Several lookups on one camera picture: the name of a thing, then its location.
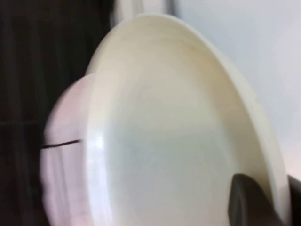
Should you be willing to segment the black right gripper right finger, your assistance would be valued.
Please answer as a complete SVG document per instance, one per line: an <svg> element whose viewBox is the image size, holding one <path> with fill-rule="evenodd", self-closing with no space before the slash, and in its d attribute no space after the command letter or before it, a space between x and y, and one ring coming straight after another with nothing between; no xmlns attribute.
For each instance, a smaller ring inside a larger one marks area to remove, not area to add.
<svg viewBox="0 0 301 226"><path fill-rule="evenodd" d="M290 194L291 194L291 211L292 225L301 226L301 182L288 176Z"/></svg>

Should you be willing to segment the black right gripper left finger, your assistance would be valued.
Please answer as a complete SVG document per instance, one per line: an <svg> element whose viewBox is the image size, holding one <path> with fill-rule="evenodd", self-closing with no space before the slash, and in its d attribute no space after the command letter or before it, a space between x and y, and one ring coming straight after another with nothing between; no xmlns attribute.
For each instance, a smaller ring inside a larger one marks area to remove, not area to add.
<svg viewBox="0 0 301 226"><path fill-rule="evenodd" d="M232 177L228 217L230 226L283 224L259 184L245 174L235 174Z"/></svg>

